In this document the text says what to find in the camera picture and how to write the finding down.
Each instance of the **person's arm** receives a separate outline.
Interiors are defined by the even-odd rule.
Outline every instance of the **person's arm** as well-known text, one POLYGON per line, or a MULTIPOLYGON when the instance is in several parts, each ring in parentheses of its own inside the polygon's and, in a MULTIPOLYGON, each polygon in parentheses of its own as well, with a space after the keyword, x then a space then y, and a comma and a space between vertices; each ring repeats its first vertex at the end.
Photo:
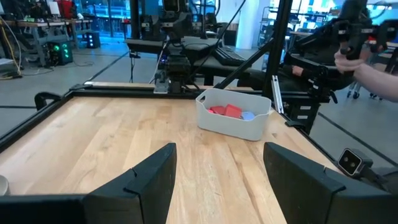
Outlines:
POLYGON ((377 96, 398 102, 398 77, 380 72, 365 63, 355 70, 354 77, 377 96))

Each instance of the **red block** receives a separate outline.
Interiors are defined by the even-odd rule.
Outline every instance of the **red block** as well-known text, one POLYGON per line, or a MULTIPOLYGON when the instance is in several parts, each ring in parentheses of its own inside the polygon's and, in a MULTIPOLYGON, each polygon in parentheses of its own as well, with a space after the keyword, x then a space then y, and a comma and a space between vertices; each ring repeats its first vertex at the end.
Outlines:
POLYGON ((210 108, 214 113, 224 115, 225 114, 225 107, 224 106, 212 106, 210 108))
POLYGON ((237 106, 234 106, 234 105, 226 105, 225 116, 240 119, 241 115, 242 115, 241 108, 238 108, 237 106))

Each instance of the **white plastic bin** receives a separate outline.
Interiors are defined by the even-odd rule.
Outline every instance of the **white plastic bin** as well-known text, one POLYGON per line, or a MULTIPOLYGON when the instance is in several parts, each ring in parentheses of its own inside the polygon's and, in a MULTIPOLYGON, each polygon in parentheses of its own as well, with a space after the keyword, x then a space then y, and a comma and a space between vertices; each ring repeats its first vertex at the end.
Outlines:
POLYGON ((271 111, 271 100, 266 97, 216 88, 204 91, 196 98, 196 101, 199 128, 250 141, 261 139, 271 111), (208 111, 208 108, 212 106, 226 106, 228 104, 240 107, 242 111, 253 112, 256 117, 251 121, 245 121, 208 111))

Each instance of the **camera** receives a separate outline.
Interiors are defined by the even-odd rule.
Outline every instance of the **camera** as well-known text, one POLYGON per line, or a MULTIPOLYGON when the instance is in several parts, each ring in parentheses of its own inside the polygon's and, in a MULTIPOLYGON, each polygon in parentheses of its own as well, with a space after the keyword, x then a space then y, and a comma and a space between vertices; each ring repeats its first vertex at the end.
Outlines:
POLYGON ((352 178, 361 177, 364 167, 372 167, 373 160, 357 149, 344 149, 338 159, 338 166, 352 178))

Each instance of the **concrete floor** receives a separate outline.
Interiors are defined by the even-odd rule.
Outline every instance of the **concrete floor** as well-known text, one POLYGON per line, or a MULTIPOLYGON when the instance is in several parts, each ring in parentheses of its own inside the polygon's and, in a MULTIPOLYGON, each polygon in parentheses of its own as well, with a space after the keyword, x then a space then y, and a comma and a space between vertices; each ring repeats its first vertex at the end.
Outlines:
MULTIPOLYGON (((238 50, 249 57, 253 50, 238 50)), ((75 63, 56 67, 54 72, 0 82, 0 135, 32 115, 33 109, 5 109, 3 106, 34 106, 34 96, 41 91, 63 94, 77 83, 96 76, 99 82, 128 82, 130 58, 128 49, 117 40, 103 42, 100 49, 74 50, 75 63)), ((134 67, 134 82, 147 83, 153 76, 156 56, 142 54, 134 67)), ((260 69, 262 59, 253 67, 260 69)), ((35 74, 37 69, 28 68, 25 74, 35 74)), ((357 100, 346 98, 347 90, 336 93, 339 103, 322 105, 312 129, 311 137, 334 158, 338 158, 346 147, 362 150, 374 160, 374 167, 392 167, 377 154, 384 154, 398 162, 395 131, 398 127, 398 105, 388 101, 369 99, 362 89, 357 100)))

